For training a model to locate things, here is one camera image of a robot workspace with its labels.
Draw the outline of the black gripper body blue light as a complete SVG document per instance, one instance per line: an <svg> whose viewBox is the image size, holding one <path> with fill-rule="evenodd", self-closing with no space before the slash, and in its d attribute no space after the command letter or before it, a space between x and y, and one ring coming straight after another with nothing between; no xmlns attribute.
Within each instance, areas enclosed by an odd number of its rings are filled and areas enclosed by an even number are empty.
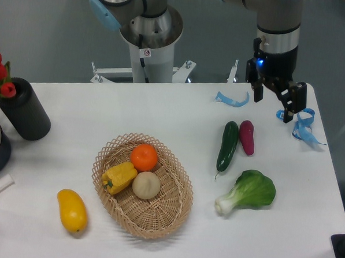
<svg viewBox="0 0 345 258"><path fill-rule="evenodd" d="M292 81L293 72L296 67L298 47L289 52L274 54L266 53L260 49L264 44L261 38L254 39L254 56L248 60L246 65L246 81L255 83L258 77L264 78L267 88L273 88L273 82L276 81L275 91L285 91Z"/></svg>

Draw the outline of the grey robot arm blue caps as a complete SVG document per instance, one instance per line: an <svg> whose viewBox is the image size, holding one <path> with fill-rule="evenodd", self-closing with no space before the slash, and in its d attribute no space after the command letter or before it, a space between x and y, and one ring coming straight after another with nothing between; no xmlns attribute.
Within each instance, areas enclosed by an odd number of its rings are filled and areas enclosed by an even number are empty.
<svg viewBox="0 0 345 258"><path fill-rule="evenodd" d="M239 4L257 14L254 54L246 65L245 79L254 101L263 90L273 91L282 102L283 120L306 107L305 83L292 79L298 55L302 0L219 0ZM132 77L136 83L172 83L175 43L183 31L181 15L167 0L89 0L99 22L119 32L129 45Z"/></svg>

